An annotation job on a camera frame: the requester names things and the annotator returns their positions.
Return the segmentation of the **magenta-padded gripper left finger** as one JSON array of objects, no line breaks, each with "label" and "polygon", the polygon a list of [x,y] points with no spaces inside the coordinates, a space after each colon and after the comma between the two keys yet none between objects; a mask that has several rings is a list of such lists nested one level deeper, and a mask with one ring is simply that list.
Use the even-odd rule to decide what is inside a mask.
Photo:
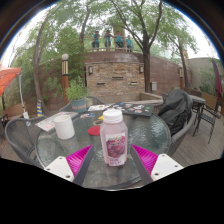
[{"label": "magenta-padded gripper left finger", "polygon": [[94,148],[89,145],[68,157],[57,157],[45,168],[45,171],[81,186],[93,155]]}]

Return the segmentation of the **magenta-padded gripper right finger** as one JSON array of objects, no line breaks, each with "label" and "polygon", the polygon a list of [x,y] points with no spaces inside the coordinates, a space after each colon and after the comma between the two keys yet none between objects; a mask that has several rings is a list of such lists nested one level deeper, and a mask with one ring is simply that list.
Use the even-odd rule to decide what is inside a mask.
[{"label": "magenta-padded gripper right finger", "polygon": [[165,153],[156,155],[137,145],[131,146],[130,153],[144,185],[183,169],[183,166]]}]

